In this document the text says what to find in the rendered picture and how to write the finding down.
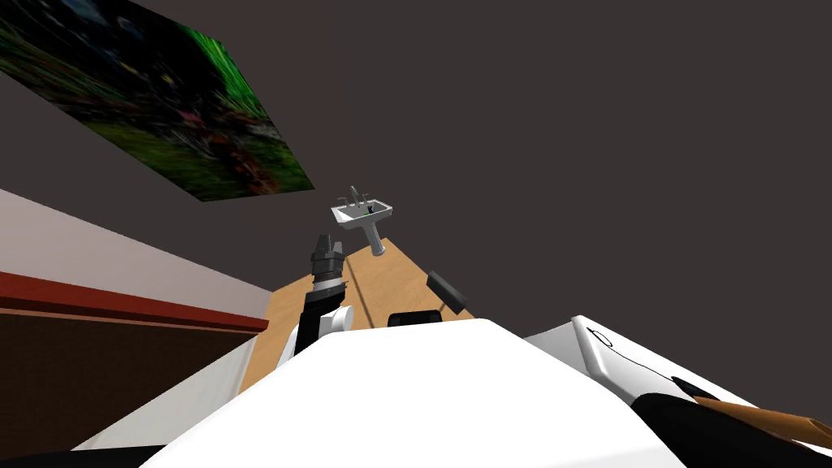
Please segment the dark grey flat block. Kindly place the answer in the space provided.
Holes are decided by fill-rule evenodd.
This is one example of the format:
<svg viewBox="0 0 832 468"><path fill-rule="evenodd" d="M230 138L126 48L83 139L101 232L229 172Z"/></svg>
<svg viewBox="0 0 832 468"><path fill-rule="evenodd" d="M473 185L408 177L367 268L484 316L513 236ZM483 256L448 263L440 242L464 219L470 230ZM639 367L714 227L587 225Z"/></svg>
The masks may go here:
<svg viewBox="0 0 832 468"><path fill-rule="evenodd" d="M427 275L426 286L456 315L459 315L469 303L464 295L440 277L436 271L430 271Z"/></svg>

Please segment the green and dark wall picture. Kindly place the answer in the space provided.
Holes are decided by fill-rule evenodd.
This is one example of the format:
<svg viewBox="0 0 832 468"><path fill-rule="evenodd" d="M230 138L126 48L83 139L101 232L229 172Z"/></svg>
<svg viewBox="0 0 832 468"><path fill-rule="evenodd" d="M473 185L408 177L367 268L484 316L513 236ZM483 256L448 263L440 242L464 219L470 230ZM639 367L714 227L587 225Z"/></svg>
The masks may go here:
<svg viewBox="0 0 832 468"><path fill-rule="evenodd" d="M227 47L132 0L0 0L0 73L201 202L313 188Z"/></svg>

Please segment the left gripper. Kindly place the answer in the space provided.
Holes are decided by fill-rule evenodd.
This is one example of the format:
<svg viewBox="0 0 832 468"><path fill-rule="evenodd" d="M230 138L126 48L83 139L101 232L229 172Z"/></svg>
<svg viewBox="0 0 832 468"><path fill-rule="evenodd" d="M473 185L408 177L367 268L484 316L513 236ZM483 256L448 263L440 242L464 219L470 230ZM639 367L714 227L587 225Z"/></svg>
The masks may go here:
<svg viewBox="0 0 832 468"><path fill-rule="evenodd" d="M314 284L340 280L345 261L342 242L334 242L330 252L330 234L319 235L310 261Z"/></svg>

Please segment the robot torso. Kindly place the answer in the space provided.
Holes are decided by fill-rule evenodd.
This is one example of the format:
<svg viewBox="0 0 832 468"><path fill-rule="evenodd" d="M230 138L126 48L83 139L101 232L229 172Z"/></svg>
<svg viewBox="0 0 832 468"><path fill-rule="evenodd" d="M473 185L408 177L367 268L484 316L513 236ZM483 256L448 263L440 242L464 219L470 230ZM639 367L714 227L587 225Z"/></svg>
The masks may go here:
<svg viewBox="0 0 832 468"><path fill-rule="evenodd" d="M617 396L486 319L324 336L141 468L685 468Z"/></svg>

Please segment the white pedestal sink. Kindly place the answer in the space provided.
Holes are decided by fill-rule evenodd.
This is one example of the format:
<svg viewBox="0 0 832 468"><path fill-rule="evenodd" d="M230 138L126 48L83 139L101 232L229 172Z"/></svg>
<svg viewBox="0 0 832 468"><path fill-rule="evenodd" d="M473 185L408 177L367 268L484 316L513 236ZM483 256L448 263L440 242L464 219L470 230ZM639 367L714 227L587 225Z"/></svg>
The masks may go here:
<svg viewBox="0 0 832 468"><path fill-rule="evenodd" d="M353 186L349 191L349 197L339 197L341 203L330 208L336 223L345 230L360 228L366 235L371 253L376 257L382 256L386 248L376 224L389 218L393 208L377 199L370 199L367 193L359 194Z"/></svg>

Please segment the brown wooden bar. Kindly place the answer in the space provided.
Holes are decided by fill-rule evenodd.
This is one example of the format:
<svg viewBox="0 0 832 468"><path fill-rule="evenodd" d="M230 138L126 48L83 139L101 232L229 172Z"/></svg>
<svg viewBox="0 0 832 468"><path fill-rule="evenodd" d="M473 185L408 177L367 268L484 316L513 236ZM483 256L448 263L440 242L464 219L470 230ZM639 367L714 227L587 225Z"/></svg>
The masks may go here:
<svg viewBox="0 0 832 468"><path fill-rule="evenodd" d="M832 427L812 418L739 405L702 396L694 400L707 408L727 414L743 423L783 438L832 450Z"/></svg>

